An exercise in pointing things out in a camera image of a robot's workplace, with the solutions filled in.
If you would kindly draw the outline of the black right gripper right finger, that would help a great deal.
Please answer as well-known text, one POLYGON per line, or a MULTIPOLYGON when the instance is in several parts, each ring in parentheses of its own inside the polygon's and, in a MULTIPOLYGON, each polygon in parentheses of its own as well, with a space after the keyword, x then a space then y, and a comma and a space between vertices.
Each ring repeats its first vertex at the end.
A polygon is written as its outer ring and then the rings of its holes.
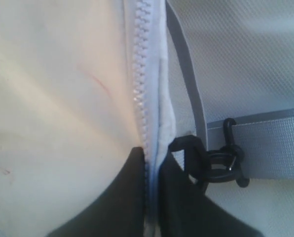
POLYGON ((263 235, 207 198, 174 158, 165 158, 159 171, 159 225, 163 237, 263 235))

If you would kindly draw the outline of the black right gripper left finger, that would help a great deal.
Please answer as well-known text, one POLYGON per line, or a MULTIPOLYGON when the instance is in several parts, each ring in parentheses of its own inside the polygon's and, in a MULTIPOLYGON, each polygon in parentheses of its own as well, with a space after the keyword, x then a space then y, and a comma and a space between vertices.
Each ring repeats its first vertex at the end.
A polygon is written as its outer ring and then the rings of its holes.
POLYGON ((145 157, 135 147, 121 171, 86 209, 51 237, 142 237, 145 218, 145 157))

